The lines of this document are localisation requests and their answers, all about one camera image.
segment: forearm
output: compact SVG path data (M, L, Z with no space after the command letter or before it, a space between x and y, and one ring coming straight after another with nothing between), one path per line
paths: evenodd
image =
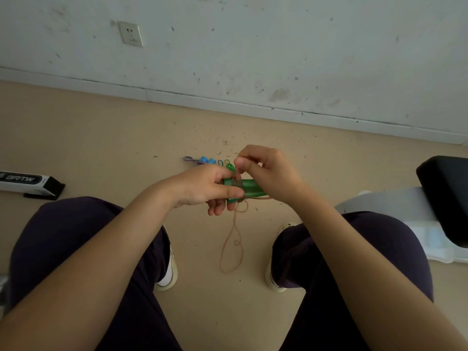
M302 190L291 206L372 349L467 349L465 339L430 300L312 189Z
M174 206L156 184L57 267L1 322L3 350L93 350Z

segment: white sneaker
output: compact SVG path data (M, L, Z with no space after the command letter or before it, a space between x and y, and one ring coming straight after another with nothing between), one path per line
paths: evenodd
M161 281L155 283L155 291L162 292L170 289L177 281L178 272L174 253L170 248L169 266L167 267L166 276Z
M283 230L289 228L290 226L295 226L297 225L297 223L284 223L278 230L278 235L280 235ZM284 292L286 290L286 288L284 287L280 287L278 286L275 281L273 280L273 276L272 276L272 259L270 259L270 261L268 262L268 266L266 267L266 271L265 271L265 283L267 285L267 287L269 289L271 289L272 291L275 291L275 292Z

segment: brown string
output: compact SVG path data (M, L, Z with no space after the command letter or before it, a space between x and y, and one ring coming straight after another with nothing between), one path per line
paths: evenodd
M251 198L251 199L271 199L271 197L248 197L248 198ZM245 209L243 211L239 211L238 210L238 206L239 204L244 201L247 206L245 207ZM223 249L221 250L221 258L219 259L219 270L228 275L230 273L233 273L234 271L236 271L238 269L238 267L242 264L242 260L244 258L244 247L242 246L242 235L241 235L241 232L239 231L239 229L237 228L237 225L236 225L236 218L237 218L237 213L244 213L244 212L247 212L247 210L249 209L249 202L247 202L247 200L245 198L243 198L243 200L241 201L237 201L236 205L234 206L234 219L233 219L233 227L231 229L231 231L229 232L229 235L227 236L224 244L223 244ZM231 269L229 270L225 270L223 269L222 267L222 262L223 262L223 256L224 256L224 250L226 249L226 245L227 245L227 242L229 241L229 238L231 237L232 233L234 232L234 230L237 231L237 235L239 236L239 239L238 240L234 240L234 245L237 245L237 246L240 246L241 247L241 258L239 259L239 263L232 267Z

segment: hand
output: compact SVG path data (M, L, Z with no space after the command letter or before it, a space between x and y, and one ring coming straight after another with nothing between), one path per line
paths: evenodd
M291 205L294 197L307 187L279 149L247 145L234 160L236 169L248 172L272 198Z
M175 194L176 206L208 203L209 215L220 215L226 207L226 198L242 198L244 191L239 187L219 184L231 178L233 172L225 167L205 164L169 177L158 184L167 185ZM234 203L228 204L232 211Z

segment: left hand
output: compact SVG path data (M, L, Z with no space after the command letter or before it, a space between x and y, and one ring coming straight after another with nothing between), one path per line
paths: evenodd
M169 185L176 194L176 206L199 205L208 203L208 215L219 216L226 207L226 198L242 198L244 191L239 187L219 184L222 179L231 178L234 174L229 169L205 164L169 177L161 184ZM232 211L234 203L228 204L227 209Z

